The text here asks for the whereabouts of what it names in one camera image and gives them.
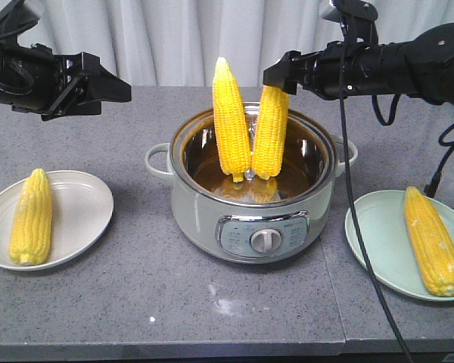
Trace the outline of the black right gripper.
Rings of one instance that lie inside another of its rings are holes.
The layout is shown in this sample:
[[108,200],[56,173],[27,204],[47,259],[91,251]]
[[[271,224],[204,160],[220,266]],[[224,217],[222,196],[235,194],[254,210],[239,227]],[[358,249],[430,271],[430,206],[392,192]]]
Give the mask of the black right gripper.
[[354,72],[356,57],[366,48],[366,42],[346,45],[333,41],[322,51],[287,51],[263,71],[263,84],[288,95],[295,95],[299,85],[327,101],[338,99],[340,92],[343,96],[367,95],[362,93],[362,77]]

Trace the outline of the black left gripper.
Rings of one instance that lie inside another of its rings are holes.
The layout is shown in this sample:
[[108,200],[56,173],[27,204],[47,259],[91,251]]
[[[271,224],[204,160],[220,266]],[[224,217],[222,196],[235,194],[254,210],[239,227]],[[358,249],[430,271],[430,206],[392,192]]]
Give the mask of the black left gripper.
[[97,116],[101,101],[126,103],[132,100],[131,85],[107,71],[100,58],[90,53],[53,55],[45,45],[33,49],[54,58],[52,89],[45,92],[45,106],[34,110],[42,121],[64,116]]

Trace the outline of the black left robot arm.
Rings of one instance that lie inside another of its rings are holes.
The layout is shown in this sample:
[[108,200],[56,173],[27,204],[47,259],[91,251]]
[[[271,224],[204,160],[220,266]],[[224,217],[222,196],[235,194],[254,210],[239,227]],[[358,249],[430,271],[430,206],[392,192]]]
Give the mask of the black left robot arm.
[[90,53],[54,55],[44,45],[25,48],[0,43],[0,104],[49,121],[101,114],[104,101],[132,100],[131,85]]

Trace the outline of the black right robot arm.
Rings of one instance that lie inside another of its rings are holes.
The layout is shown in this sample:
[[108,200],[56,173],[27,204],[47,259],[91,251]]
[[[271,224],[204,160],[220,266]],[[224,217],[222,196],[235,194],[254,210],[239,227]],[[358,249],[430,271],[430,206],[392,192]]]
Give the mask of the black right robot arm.
[[264,85],[294,95],[302,86],[325,100],[340,95],[408,95],[430,104],[454,105],[454,23],[430,29],[410,42],[288,51],[263,73]]

